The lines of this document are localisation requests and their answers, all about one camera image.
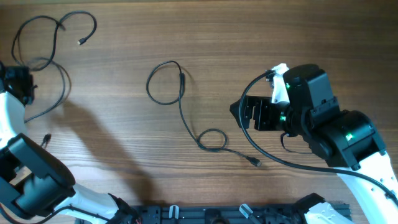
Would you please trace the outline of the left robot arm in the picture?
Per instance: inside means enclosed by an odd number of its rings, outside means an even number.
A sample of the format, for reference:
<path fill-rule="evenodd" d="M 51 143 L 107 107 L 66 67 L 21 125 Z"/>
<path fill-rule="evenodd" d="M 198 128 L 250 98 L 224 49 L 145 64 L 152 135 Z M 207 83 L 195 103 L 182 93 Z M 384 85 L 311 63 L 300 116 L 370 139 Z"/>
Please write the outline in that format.
<path fill-rule="evenodd" d="M 76 183 L 70 170 L 27 135 L 25 107 L 34 100 L 28 67 L 1 66 L 1 215 L 43 222 L 56 215 L 77 223 L 137 223 L 139 215 L 121 198 Z"/>

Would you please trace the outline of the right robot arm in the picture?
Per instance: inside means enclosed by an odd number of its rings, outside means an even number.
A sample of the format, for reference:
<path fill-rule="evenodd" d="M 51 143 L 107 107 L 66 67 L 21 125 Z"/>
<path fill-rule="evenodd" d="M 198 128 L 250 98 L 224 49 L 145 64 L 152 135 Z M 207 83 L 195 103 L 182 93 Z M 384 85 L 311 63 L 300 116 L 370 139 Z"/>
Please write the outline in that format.
<path fill-rule="evenodd" d="M 374 123 L 360 111 L 341 110 L 326 71 L 318 65 L 289 68 L 282 63 L 262 77 L 272 96 L 244 91 L 230 106 L 247 131 L 280 131 L 300 136 L 350 189 L 369 223 L 397 222 L 397 177 L 386 145 Z"/>

